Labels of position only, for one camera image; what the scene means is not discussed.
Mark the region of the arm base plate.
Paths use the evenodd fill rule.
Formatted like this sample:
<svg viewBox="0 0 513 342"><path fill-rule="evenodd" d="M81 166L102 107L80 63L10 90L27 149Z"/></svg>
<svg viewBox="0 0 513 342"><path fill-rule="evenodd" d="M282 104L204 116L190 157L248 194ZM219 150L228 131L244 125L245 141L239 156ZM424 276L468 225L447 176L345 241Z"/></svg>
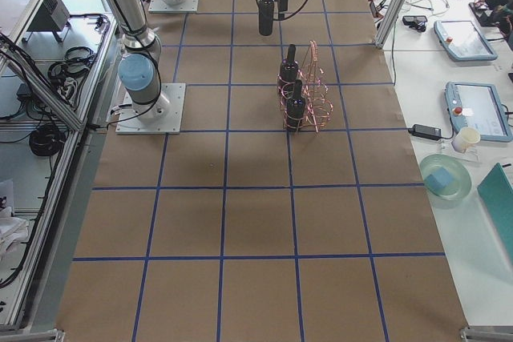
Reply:
<svg viewBox="0 0 513 342"><path fill-rule="evenodd" d="M149 105L133 106L131 96L124 91L123 103L128 103L129 107L120 111L115 132L121 135L179 134L185 94L185 83L163 83L156 104L144 114Z"/></svg>
<svg viewBox="0 0 513 342"><path fill-rule="evenodd" d="M199 0L151 0L148 10L153 14L196 13Z"/></svg>

